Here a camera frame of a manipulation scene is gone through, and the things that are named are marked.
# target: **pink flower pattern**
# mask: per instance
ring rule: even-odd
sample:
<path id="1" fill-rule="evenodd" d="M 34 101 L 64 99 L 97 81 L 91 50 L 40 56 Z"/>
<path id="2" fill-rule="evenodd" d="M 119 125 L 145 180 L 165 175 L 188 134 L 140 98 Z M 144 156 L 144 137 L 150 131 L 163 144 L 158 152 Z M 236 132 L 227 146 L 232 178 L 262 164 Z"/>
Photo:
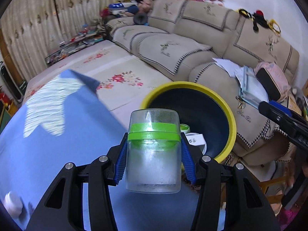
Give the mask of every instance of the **pink flower pattern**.
<path id="1" fill-rule="evenodd" d="M 26 96 L 26 99 L 28 99 L 29 97 L 31 97 L 31 96 L 33 96 L 40 88 L 42 88 L 43 86 L 44 86 L 45 84 L 43 84 L 43 85 L 39 85 L 39 86 L 37 86 L 36 88 L 34 88 L 34 89 L 30 89 L 30 94 L 29 94 L 29 92 L 27 93 L 27 96 Z"/>
<path id="2" fill-rule="evenodd" d="M 88 57 L 88 59 L 85 60 L 84 63 L 88 63 L 88 62 L 94 61 L 95 59 L 101 58 L 102 56 L 107 55 L 107 54 L 109 54 L 109 53 L 110 53 L 110 51 L 105 51 L 104 49 L 101 49 L 101 50 L 100 50 L 98 53 L 96 53 L 94 56 Z"/>
<path id="3" fill-rule="evenodd" d="M 101 82 L 96 88 L 96 90 L 112 89 L 115 85 L 113 84 L 113 82 L 125 83 L 128 86 L 143 86 L 143 82 L 141 82 L 141 79 L 139 77 L 136 77 L 136 75 L 130 70 L 127 72 L 122 72 L 121 74 L 115 74 L 111 77 L 111 79 L 108 79 L 105 82 Z"/>

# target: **green container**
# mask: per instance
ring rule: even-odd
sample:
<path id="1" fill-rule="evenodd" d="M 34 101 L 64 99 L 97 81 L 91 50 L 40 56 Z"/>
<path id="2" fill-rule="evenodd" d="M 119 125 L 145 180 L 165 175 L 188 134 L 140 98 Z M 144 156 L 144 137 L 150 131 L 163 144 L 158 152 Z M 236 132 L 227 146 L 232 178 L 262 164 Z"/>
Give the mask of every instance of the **green container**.
<path id="1" fill-rule="evenodd" d="M 126 189 L 148 194 L 181 189 L 179 116 L 166 109 L 132 112 L 126 160 Z"/>

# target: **blue blanket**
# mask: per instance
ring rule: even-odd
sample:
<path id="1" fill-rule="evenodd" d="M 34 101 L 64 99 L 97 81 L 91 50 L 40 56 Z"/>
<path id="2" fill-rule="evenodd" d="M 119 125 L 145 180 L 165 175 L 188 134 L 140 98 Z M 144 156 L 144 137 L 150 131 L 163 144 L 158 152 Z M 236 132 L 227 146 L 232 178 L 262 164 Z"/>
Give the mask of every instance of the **blue blanket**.
<path id="1" fill-rule="evenodd" d="M 91 163 L 118 145 L 127 131 L 98 100 L 98 81 L 66 70 L 21 107 L 0 136 L 0 199 L 15 191 L 25 209 L 15 221 L 25 229 L 29 202 L 36 207 L 67 162 Z M 150 195 L 125 189 L 125 175 L 109 187 L 119 231 L 188 231 L 198 195 L 182 185 L 170 195 Z M 87 184 L 84 225 L 90 230 Z"/>

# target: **yellow rim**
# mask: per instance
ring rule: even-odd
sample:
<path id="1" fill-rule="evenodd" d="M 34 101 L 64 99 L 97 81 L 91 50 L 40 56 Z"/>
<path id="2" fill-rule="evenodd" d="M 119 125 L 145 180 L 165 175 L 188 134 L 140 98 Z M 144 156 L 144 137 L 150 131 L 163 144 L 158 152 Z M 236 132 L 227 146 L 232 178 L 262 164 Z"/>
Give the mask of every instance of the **yellow rim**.
<path id="1" fill-rule="evenodd" d="M 226 146 L 224 149 L 220 152 L 219 155 L 215 157 L 215 160 L 219 163 L 221 163 L 231 152 L 236 138 L 236 124 L 235 124 L 235 118 L 234 115 L 229 107 L 229 105 L 224 101 L 223 98 L 221 98 L 216 92 L 213 90 L 204 87 L 200 84 L 193 83 L 193 82 L 169 82 L 166 84 L 163 84 L 156 89 L 154 89 L 152 92 L 150 92 L 142 101 L 140 108 L 144 109 L 147 108 L 148 105 L 151 104 L 151 102 L 161 93 L 168 91 L 170 89 L 176 89 L 176 88 L 188 88 L 188 89 L 194 89 L 197 91 L 200 91 L 209 97 L 211 97 L 213 100 L 215 100 L 220 107 L 223 109 L 224 113 L 227 116 L 228 123 L 229 123 L 229 137 L 228 141 L 226 143 Z"/>

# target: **beige sofa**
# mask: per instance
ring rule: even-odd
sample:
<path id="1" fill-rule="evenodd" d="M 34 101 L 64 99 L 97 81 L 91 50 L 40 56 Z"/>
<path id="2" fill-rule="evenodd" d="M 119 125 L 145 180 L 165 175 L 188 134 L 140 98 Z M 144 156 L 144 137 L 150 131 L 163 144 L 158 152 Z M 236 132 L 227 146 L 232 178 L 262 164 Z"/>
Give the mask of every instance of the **beige sofa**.
<path id="1" fill-rule="evenodd" d="M 287 159 L 285 134 L 252 106 L 238 98 L 239 83 L 212 58 L 229 59 L 254 68 L 274 61 L 292 82 L 298 52 L 270 29 L 231 9 L 198 1 L 156 0 L 149 26 L 133 25 L 132 18 L 107 23 L 113 41 L 152 65 L 173 81 L 190 81 L 216 91 L 231 107 L 237 123 L 233 151 L 249 165 Z"/>

